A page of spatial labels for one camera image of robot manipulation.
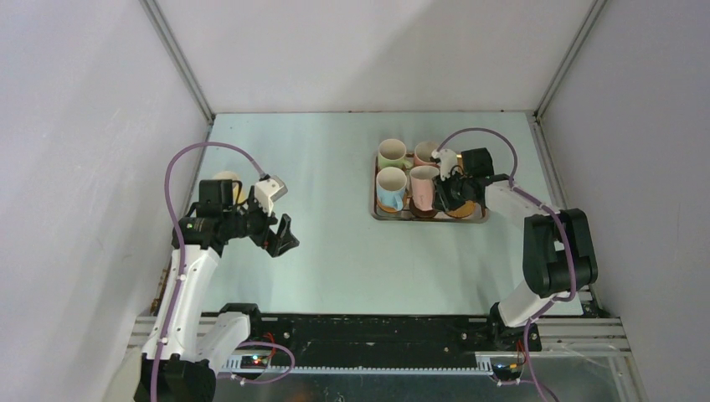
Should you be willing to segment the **dark wood coaster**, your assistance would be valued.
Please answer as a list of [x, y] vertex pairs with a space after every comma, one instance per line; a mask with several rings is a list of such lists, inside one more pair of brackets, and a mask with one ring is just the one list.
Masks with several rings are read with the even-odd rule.
[[420, 210], [415, 204], [411, 204], [409, 206], [409, 212], [417, 219], [433, 219], [439, 213], [437, 209], [430, 209], [426, 211]]

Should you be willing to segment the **woven coaster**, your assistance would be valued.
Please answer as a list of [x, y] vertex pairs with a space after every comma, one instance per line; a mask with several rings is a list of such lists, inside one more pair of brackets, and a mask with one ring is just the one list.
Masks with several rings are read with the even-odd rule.
[[476, 203], [473, 201], [466, 201], [458, 209], [452, 209], [445, 211], [445, 214], [453, 219], [467, 219], [471, 217], [476, 212]]

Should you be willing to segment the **pink cup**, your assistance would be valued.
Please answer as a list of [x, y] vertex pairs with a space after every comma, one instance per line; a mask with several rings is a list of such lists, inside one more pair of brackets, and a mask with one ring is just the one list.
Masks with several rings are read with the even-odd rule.
[[422, 165], [414, 167], [409, 173], [411, 183], [411, 198], [414, 206], [422, 212], [431, 212], [434, 208], [434, 179], [439, 175], [435, 166]]
[[437, 166], [438, 163], [432, 159], [432, 153], [437, 150], [438, 146], [439, 144], [437, 142], [419, 142], [414, 148], [414, 165], [416, 167]]

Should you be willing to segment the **blue mug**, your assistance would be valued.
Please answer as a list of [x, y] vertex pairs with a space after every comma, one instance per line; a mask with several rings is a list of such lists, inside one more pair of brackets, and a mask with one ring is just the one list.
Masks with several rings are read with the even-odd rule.
[[386, 167], [376, 176], [376, 197], [379, 203], [397, 210], [404, 208], [408, 178], [404, 170]]

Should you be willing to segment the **light wood coaster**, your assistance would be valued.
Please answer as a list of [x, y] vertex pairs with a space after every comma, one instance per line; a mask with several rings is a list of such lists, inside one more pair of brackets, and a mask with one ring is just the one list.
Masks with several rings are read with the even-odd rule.
[[378, 202], [378, 200], [376, 200], [376, 206], [383, 213], [387, 213], [387, 214], [400, 214], [401, 213], [401, 210], [397, 210], [393, 207], [388, 207], [386, 205], [382, 205], [381, 203]]

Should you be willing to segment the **yellow mug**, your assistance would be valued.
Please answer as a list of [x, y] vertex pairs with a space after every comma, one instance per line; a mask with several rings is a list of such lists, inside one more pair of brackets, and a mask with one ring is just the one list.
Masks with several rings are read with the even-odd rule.
[[239, 175], [232, 171], [222, 171], [213, 176], [215, 180], [231, 180], [234, 205], [240, 205], [246, 200], [244, 185]]

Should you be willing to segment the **green cup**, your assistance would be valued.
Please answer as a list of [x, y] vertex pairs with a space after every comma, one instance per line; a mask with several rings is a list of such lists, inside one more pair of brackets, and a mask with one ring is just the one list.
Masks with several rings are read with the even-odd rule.
[[399, 139], [385, 139], [378, 145], [377, 168], [411, 169], [414, 163], [407, 157], [407, 147]]

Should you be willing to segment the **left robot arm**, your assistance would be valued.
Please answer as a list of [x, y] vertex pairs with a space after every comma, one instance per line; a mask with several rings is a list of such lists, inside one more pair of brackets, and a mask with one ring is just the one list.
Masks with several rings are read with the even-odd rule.
[[141, 349], [135, 401], [211, 401], [219, 370], [232, 352], [263, 342], [265, 327], [254, 319], [256, 307], [222, 312], [209, 332], [198, 336], [203, 300], [231, 240], [250, 239], [273, 258], [300, 244], [291, 233], [291, 217], [273, 211], [287, 192], [278, 177], [262, 177], [240, 199], [242, 189], [234, 178], [203, 180], [197, 201], [178, 220], [164, 300]]

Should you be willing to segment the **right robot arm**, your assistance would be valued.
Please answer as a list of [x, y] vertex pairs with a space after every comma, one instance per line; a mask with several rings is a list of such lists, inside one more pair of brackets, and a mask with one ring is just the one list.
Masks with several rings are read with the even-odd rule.
[[503, 215], [522, 231], [523, 280], [491, 309], [499, 318], [487, 327], [488, 342], [508, 350], [521, 337], [521, 326], [537, 320], [552, 305], [571, 302], [578, 290], [595, 282], [598, 271], [586, 215], [559, 209], [532, 196], [512, 176], [496, 174], [491, 154], [477, 148], [457, 154], [436, 149], [439, 167], [434, 206], [452, 212], [467, 202]]

